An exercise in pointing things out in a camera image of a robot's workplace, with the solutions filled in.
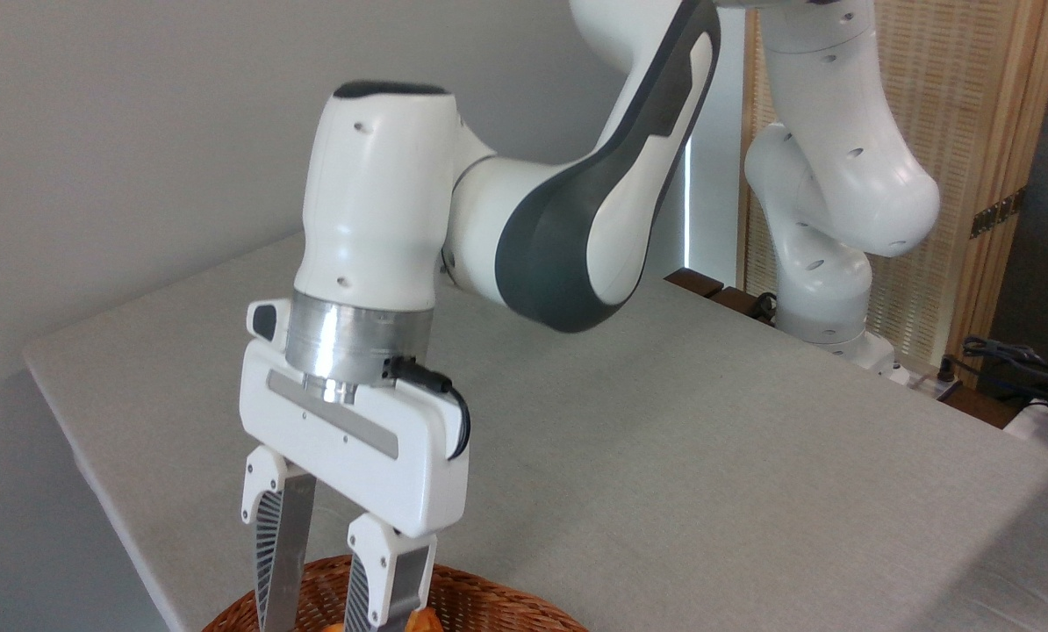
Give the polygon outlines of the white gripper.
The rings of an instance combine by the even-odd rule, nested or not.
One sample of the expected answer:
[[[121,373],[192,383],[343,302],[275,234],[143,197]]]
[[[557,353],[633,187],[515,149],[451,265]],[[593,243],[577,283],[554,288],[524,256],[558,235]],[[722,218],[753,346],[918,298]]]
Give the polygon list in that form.
[[[240,518],[255,527],[261,631],[294,629],[316,479],[367,511],[348,528],[345,631],[403,631],[427,606],[433,533],[463,516],[471,436],[467,401],[420,363],[432,317],[315,298],[248,305],[240,420],[263,446],[247,457]]]

